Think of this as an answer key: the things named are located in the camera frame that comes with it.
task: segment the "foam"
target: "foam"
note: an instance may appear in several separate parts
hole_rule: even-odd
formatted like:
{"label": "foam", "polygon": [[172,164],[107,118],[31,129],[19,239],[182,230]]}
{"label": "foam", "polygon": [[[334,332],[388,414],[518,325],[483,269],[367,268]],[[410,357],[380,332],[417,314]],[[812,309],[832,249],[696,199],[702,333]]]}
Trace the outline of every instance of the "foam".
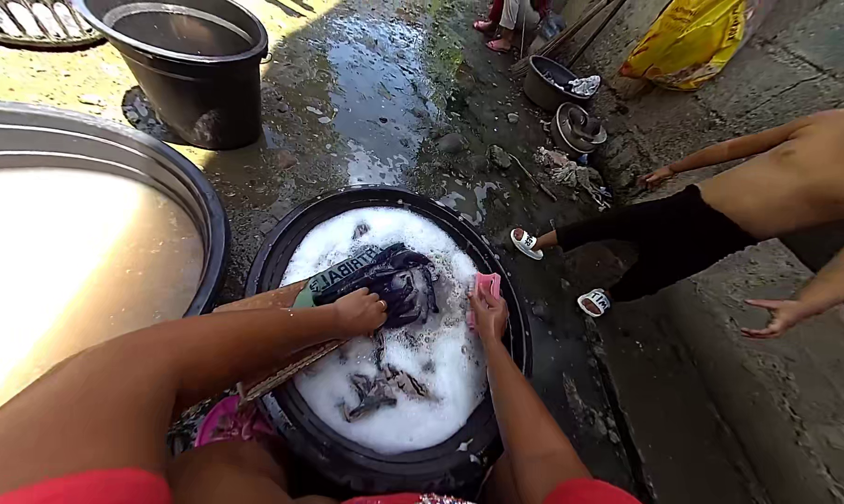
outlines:
{"label": "foam", "polygon": [[[369,231],[354,238],[366,224]],[[294,251],[282,285],[303,280],[349,258],[360,247],[402,241],[434,262],[439,314],[425,323],[383,331],[383,364],[392,364],[424,383],[436,401],[397,393],[395,407],[382,408],[347,422],[342,413],[359,404],[350,384],[354,373],[374,377],[376,344],[356,338],[294,377],[297,390],[314,413],[351,441],[390,455],[446,441],[465,425],[486,393],[483,349],[466,325],[466,292],[474,263],[450,236],[426,218],[403,209],[370,207],[344,212],[307,233]]]}

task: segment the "black bucket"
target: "black bucket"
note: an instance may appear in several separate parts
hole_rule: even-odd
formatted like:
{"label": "black bucket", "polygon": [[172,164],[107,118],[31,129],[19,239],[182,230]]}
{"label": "black bucket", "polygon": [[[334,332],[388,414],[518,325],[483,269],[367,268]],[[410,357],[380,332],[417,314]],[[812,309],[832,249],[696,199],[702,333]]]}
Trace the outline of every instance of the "black bucket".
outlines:
{"label": "black bucket", "polygon": [[253,143],[266,29],[231,0],[73,0],[124,56],[160,118],[192,145]]}
{"label": "black bucket", "polygon": [[[316,196],[294,208],[267,234],[248,274],[245,296],[279,287],[288,260],[316,225],[348,210],[369,206],[404,208],[426,217],[450,235],[478,271],[500,274],[501,293],[509,306],[509,323],[502,341],[517,366],[530,377],[533,356],[528,319],[486,238],[457,212],[405,189],[352,186]],[[396,455],[380,454],[328,427],[307,405],[293,381],[263,396],[260,402],[291,450],[334,483],[337,488],[330,493],[341,498],[400,491],[474,498],[487,468],[502,450],[490,395],[447,441]],[[320,486],[314,479],[316,491]]]}
{"label": "black bucket", "polygon": [[585,104],[591,97],[567,92],[555,83],[556,80],[567,83],[578,76],[548,57],[532,55],[528,57],[528,74],[525,75],[524,91],[531,101],[548,112],[554,112],[566,101]]}

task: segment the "white slipper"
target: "white slipper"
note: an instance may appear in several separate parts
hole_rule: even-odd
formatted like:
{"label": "white slipper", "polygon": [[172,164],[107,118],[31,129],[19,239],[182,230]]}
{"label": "white slipper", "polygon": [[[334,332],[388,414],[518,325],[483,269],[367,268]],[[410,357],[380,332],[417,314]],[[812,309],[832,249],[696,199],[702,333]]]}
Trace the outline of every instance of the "white slipper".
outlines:
{"label": "white slipper", "polygon": [[[584,306],[584,300],[593,301],[593,304],[599,308],[599,313],[593,313],[587,309]],[[608,299],[605,291],[602,289],[594,289],[578,298],[578,306],[580,306],[580,309],[584,310],[586,315],[599,316],[606,313],[606,310],[612,306],[612,302]]]}
{"label": "white slipper", "polygon": [[528,258],[538,261],[543,259],[543,250],[532,250],[534,244],[537,243],[537,239],[529,235],[527,231],[521,230],[521,239],[515,239],[515,230],[509,231],[509,238],[512,238],[512,243],[515,244],[518,250],[524,252]]}

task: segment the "red clothing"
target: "red clothing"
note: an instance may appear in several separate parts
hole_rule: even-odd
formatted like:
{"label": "red clothing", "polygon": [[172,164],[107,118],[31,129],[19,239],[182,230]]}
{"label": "red clothing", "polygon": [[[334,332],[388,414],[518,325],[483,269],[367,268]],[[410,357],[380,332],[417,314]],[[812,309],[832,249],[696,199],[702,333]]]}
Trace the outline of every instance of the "red clothing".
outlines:
{"label": "red clothing", "polygon": [[163,476],[142,469],[97,469],[0,495],[0,504],[170,504]]}
{"label": "red clothing", "polygon": [[[170,504],[163,477],[141,469],[100,469],[35,483],[0,495],[0,504]],[[457,504],[456,498],[395,493],[356,497],[344,504]],[[569,480],[543,504],[640,504],[624,490],[597,480]]]}

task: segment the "foot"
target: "foot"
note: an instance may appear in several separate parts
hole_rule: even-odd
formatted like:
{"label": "foot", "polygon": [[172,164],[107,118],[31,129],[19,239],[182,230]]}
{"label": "foot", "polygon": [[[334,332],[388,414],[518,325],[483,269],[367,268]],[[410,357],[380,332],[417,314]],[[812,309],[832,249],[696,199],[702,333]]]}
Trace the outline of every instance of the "foot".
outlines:
{"label": "foot", "polygon": [[478,20],[472,24],[472,27],[482,33],[491,33],[496,29],[497,24],[490,20]]}
{"label": "foot", "polygon": [[[515,228],[514,230],[512,230],[512,235],[515,237],[515,239],[521,239],[521,237],[525,236],[525,231],[521,228]],[[541,245],[538,241],[533,246],[531,246],[531,250],[537,252],[540,249],[540,246]]]}
{"label": "foot", "polygon": [[612,305],[608,292],[602,289],[594,289],[578,298],[578,306],[586,312],[586,315],[600,316]]}
{"label": "foot", "polygon": [[512,43],[505,39],[491,40],[487,42],[487,48],[498,53],[507,53],[512,50]]}
{"label": "foot", "polygon": [[602,315],[602,312],[599,310],[599,307],[596,306],[593,301],[584,300],[584,301],[581,302],[581,304],[584,306],[584,310],[589,312],[590,315],[593,315],[593,316]]}

